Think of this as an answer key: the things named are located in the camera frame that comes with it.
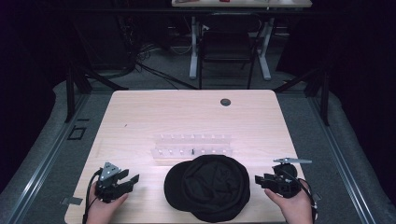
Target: black cable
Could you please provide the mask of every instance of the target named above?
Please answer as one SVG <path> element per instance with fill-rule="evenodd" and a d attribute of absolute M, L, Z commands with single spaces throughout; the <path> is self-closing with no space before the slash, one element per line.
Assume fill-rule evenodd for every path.
<path fill-rule="evenodd" d="M 142 45 L 141 50 L 139 51 L 139 53 L 137 53 L 136 55 L 136 63 L 137 62 L 143 62 L 146 59 L 148 59 L 149 57 L 151 57 L 151 53 L 150 51 L 154 48 L 154 45 L 152 44 L 145 44 Z"/>
<path fill-rule="evenodd" d="M 100 175 L 103 171 L 103 168 L 100 168 L 98 171 L 96 171 L 93 176 L 91 177 L 90 183 L 88 184 L 88 188 L 87 188 L 87 194 L 85 197 L 85 213 L 84 216 L 82 216 L 82 223 L 85 224 L 87 223 L 88 220 L 88 212 L 91 208 L 91 205 L 93 204 L 94 201 L 96 201 L 97 197 L 92 201 L 92 203 L 90 204 L 90 191 L 91 191 L 91 186 L 92 186 L 92 182 L 95 179 L 95 177 L 97 175 Z"/>
<path fill-rule="evenodd" d="M 164 78 L 165 80 L 167 79 L 167 80 L 176 82 L 176 83 L 178 83 L 178 84 L 181 84 L 181 85 L 186 86 L 186 87 L 188 87 L 188 88 L 190 88 L 190 89 L 193 89 L 193 90 L 198 90 L 198 88 L 196 88 L 196 87 L 194 87 L 194 86 L 192 86 L 192 85 L 190 85 L 190 84 L 188 84 L 188 83 L 186 83 L 186 82 L 183 82 L 183 81 L 181 81 L 181 80 L 179 80 L 179 79 L 177 79 L 177 78 L 175 78 L 175 77 L 172 77 L 172 76 L 170 76 L 170 75 L 168 75 L 168 74 L 165 74 L 164 72 L 160 72 L 160 71 L 158 71 L 158 70 L 155 70 L 155 69 L 153 69 L 153 68 L 150 68 L 150 67 L 148 67 L 148 66 L 146 66 L 146 65 L 144 65 L 144 64 L 142 64 L 142 63 L 140 63 L 140 62 L 136 62 L 136 64 L 139 65 L 142 69 L 144 69 L 144 70 L 150 72 L 150 73 L 153 74 L 154 76 L 162 77 L 162 78 Z"/>
<path fill-rule="evenodd" d="M 107 79 L 112 79 L 112 78 L 116 78 L 116 77 L 124 77 L 124 76 L 132 73 L 133 71 L 134 71 L 134 68 L 126 67 L 126 68 L 122 69 L 122 71 L 120 71 L 117 74 L 106 75 L 106 76 L 102 75 L 102 77 L 105 77 Z"/>

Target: table surface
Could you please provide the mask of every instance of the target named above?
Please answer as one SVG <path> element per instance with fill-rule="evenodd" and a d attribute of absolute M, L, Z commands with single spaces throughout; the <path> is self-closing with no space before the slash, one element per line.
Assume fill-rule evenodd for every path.
<path fill-rule="evenodd" d="M 229 99 L 231 104 L 222 105 L 222 99 Z M 251 191 L 250 201 L 231 222 L 284 221 L 279 208 L 254 180 L 255 175 L 274 173 L 273 159 L 297 158 L 273 91 L 116 91 L 74 193 L 84 200 L 81 205 L 69 205 L 66 223 L 81 222 L 89 180 L 106 161 L 130 170 L 119 183 L 140 174 L 113 222 L 202 222 L 166 201 L 164 178 L 183 159 L 154 159 L 151 150 L 156 147 L 158 134 L 231 136 L 232 157 L 247 168 Z M 304 178 L 301 166 L 297 164 L 296 168 Z"/>
<path fill-rule="evenodd" d="M 220 2 L 220 0 L 198 0 L 184 3 L 177 3 L 172 0 L 173 7 L 311 7 L 310 0 L 230 0 L 230 2 Z"/>

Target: robotic hand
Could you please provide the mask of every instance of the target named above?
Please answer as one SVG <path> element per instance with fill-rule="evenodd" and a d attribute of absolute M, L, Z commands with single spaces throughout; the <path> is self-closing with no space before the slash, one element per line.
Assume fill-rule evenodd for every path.
<path fill-rule="evenodd" d="M 301 184 L 296 181 L 297 170 L 292 162 L 311 163 L 312 161 L 298 160 L 298 159 L 279 159 L 274 160 L 280 162 L 279 165 L 274 166 L 274 175 L 264 174 L 262 176 L 255 176 L 256 184 L 261 185 L 263 189 L 270 189 L 274 193 L 278 193 L 285 198 L 295 196 L 301 190 Z"/>
<path fill-rule="evenodd" d="M 132 177 L 129 181 L 117 184 L 129 174 L 129 170 L 121 170 L 119 167 L 106 162 L 99 175 L 96 184 L 95 195 L 104 203 L 110 203 L 118 199 L 124 193 L 129 193 L 134 189 L 134 184 L 139 181 L 139 175 Z"/>

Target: baseball cap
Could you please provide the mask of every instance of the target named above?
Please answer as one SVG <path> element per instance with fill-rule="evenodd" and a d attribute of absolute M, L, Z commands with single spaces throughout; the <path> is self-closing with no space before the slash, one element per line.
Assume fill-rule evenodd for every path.
<path fill-rule="evenodd" d="M 203 155 L 175 165 L 163 189 L 172 207 L 206 222 L 232 220 L 250 198 L 247 169 L 223 155 Z"/>

